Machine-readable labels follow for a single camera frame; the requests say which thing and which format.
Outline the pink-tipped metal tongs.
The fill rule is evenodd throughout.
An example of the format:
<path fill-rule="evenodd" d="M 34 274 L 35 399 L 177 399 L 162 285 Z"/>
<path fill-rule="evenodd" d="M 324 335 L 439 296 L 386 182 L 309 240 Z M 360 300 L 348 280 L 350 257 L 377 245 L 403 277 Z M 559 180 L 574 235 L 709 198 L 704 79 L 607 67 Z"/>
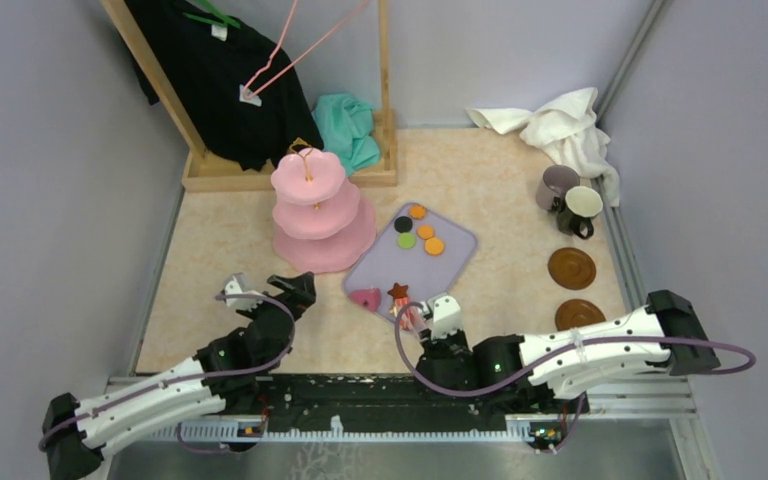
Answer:
<path fill-rule="evenodd" d="M 403 331 L 422 334 L 428 326 L 430 310 L 426 303 L 407 302 L 396 312 L 396 322 Z"/>

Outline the brown star cookie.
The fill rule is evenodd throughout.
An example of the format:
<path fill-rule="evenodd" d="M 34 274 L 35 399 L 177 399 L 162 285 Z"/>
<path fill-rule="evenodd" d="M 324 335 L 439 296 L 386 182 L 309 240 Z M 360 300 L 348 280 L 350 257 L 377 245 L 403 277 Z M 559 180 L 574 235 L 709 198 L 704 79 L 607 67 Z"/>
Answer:
<path fill-rule="evenodd" d="M 394 283 L 392 288 L 387 291 L 387 294 L 394 300 L 399 300 L 402 298 L 408 298 L 408 285 L 401 285 L 399 283 Z"/>

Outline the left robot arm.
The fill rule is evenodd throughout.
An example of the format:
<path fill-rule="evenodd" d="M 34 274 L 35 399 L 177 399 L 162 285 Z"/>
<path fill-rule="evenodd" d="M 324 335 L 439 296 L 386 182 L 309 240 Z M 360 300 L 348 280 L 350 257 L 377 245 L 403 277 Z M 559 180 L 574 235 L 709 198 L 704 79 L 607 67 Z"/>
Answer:
<path fill-rule="evenodd" d="M 217 300 L 248 318 L 180 363 L 113 393 L 78 399 L 71 393 L 48 406 L 38 448 L 53 479 L 83 479 L 130 444 L 197 417 L 252 411 L 257 378 L 290 353 L 295 324 L 317 299 L 315 276 L 272 275 L 278 294 L 250 289 L 241 274 L 228 278 Z"/>

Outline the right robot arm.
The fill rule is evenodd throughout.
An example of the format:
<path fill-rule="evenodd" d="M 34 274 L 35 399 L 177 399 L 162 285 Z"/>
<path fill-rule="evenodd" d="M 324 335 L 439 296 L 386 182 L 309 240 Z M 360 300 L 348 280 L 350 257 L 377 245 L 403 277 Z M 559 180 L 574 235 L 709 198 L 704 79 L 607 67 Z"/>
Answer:
<path fill-rule="evenodd" d="M 550 411 L 608 380 L 649 373 L 709 374 L 721 365 L 689 300 L 670 291 L 610 321 L 551 334 L 494 336 L 469 346 L 456 327 L 422 337 L 413 371 L 439 393 L 485 396 L 511 389 Z"/>

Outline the red striped cake slice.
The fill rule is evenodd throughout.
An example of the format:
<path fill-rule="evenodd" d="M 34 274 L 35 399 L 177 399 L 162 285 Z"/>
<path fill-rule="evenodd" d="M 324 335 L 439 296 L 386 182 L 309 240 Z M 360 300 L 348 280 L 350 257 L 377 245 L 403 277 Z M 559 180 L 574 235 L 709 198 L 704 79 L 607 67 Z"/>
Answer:
<path fill-rule="evenodd" d="M 423 310 L 410 297 L 393 301 L 391 313 L 403 331 L 415 331 L 424 326 Z"/>

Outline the pink cake slice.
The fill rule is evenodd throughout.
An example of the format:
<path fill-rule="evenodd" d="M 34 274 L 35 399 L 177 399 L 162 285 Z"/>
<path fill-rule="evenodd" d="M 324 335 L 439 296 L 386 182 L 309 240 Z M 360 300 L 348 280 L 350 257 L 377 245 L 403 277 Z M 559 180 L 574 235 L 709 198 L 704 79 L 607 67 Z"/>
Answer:
<path fill-rule="evenodd" d="M 365 310 L 375 313 L 381 305 L 382 295 L 379 288 L 366 288 L 351 291 L 348 298 Z"/>

